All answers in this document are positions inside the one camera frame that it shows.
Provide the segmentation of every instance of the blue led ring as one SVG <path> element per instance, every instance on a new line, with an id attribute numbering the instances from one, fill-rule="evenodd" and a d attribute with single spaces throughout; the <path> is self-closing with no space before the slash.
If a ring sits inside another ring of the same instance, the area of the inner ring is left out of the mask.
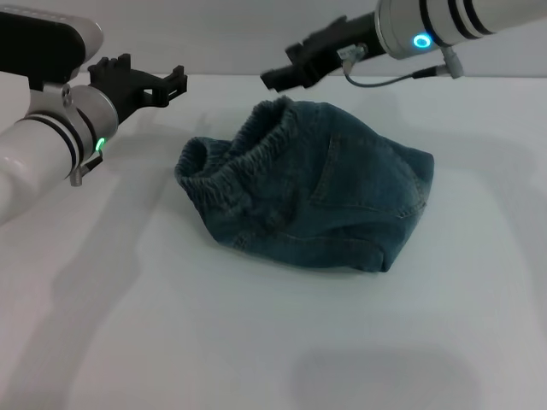
<path id="1" fill-rule="evenodd" d="M 414 37 L 414 45 L 419 49 L 428 49 L 433 44 L 433 40 L 429 34 L 422 33 Z"/>

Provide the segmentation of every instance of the cable connector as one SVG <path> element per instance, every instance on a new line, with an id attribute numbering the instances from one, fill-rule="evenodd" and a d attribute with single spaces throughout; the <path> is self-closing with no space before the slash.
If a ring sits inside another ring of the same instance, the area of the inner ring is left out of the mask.
<path id="1" fill-rule="evenodd" d="M 358 44 L 353 50 L 347 52 L 348 57 L 342 60 L 342 71 L 344 75 L 350 75 L 353 66 L 360 62 L 367 55 L 366 44 Z"/>
<path id="2" fill-rule="evenodd" d="M 441 52 L 443 53 L 444 66 L 448 74 L 450 74 L 453 79 L 463 77 L 465 75 L 463 72 L 463 65 L 454 49 L 452 49 L 452 47 L 442 47 Z"/>
<path id="3" fill-rule="evenodd" d="M 82 179 L 84 178 L 84 176 L 93 171 L 93 169 L 95 169 L 98 165 L 103 163 L 103 151 L 99 149 L 97 153 L 98 155 L 94 159 L 89 160 L 85 164 L 77 166 L 70 173 L 70 184 L 72 186 L 82 186 Z"/>

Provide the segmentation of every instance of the pocket stitching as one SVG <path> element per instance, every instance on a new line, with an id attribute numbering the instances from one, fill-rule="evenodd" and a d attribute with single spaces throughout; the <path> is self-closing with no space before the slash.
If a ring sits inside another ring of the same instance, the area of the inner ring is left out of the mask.
<path id="1" fill-rule="evenodd" d="M 340 138 L 340 134 L 334 134 L 330 138 L 325 165 L 323 166 L 319 183 L 317 184 L 314 193 L 309 198 L 311 202 L 322 201 L 326 195 L 327 187 L 332 178 L 332 174 L 334 173 L 334 165 L 338 159 Z"/>
<path id="2" fill-rule="evenodd" d="M 362 208 L 362 209 L 368 209 L 370 211 L 374 212 L 380 212 L 384 214 L 389 214 L 396 216 L 398 218 L 407 218 L 409 216 L 418 214 L 425 206 L 425 195 L 423 192 L 423 189 L 420 187 L 420 181 L 418 180 L 418 177 L 416 176 L 416 173 L 412 169 L 412 167 L 404 161 L 404 159 L 392 148 L 389 146 L 389 144 L 384 143 L 380 139 L 374 139 L 374 140 L 368 140 L 368 144 L 382 144 L 384 148 L 388 149 L 391 153 L 391 156 L 395 158 L 395 161 L 398 161 L 404 168 L 406 168 L 406 171 L 409 173 L 409 176 L 412 178 L 414 182 L 414 188 L 416 194 L 418 194 L 418 202 L 414 205 L 409 205 L 405 207 L 406 209 L 399 210 L 399 209 L 393 209 L 393 208 L 382 208 L 378 206 L 371 206 L 367 204 L 335 204 L 335 203 L 329 203 L 325 202 L 324 198 L 326 196 L 327 187 L 329 185 L 329 182 L 332 178 L 332 174 L 334 172 L 334 166 L 335 166 L 335 160 L 338 159 L 338 149 L 340 145 L 340 139 L 341 135 L 336 134 L 331 138 L 331 144 L 329 145 L 329 150 L 327 153 L 327 159 L 326 163 L 323 169 L 323 172 L 320 177 L 320 182 L 317 185 L 317 188 L 315 189 L 314 194 L 310 197 L 309 201 L 321 206 L 329 206 L 329 207 L 340 207 L 340 208 Z"/>
<path id="3" fill-rule="evenodd" d="M 345 243 L 357 243 L 357 244 L 359 244 L 359 243 L 368 243 L 368 244 L 371 244 L 374 247 L 378 248 L 379 251 L 384 253 L 382 248 L 376 242 L 370 241 L 368 239 L 356 239 L 356 238 L 352 238 L 352 237 L 295 237 L 295 236 L 289 235 L 288 233 L 285 233 L 285 232 L 277 232 L 275 234 L 275 236 L 282 237 L 281 239 L 285 239 L 285 240 L 289 239 L 289 240 L 297 241 L 297 242 L 300 242 L 300 243 L 305 243 L 307 241 L 320 241 L 320 242 L 323 242 L 323 243 L 338 242 L 338 241 L 345 242 Z"/>

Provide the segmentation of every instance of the white tabletop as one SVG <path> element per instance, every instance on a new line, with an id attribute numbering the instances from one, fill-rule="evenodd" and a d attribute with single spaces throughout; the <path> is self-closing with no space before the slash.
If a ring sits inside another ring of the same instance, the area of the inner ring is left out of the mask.
<path id="1" fill-rule="evenodd" d="M 28 96 L 12 76 L 0 90 L 5 128 Z M 435 155 L 393 268 L 317 273 L 217 245 L 174 165 L 275 94 L 192 76 L 81 188 L 0 228 L 0 410 L 547 408 L 547 80 L 329 78 L 289 95 Z"/>

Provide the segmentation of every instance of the denim shorts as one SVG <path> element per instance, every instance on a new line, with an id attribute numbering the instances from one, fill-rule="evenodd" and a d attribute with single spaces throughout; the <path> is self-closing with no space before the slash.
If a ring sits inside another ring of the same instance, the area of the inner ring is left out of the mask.
<path id="1" fill-rule="evenodd" d="M 429 196 L 433 157 L 328 103 L 256 106 L 232 141 L 193 138 L 175 176 L 213 238 L 299 267 L 385 272 Z"/>

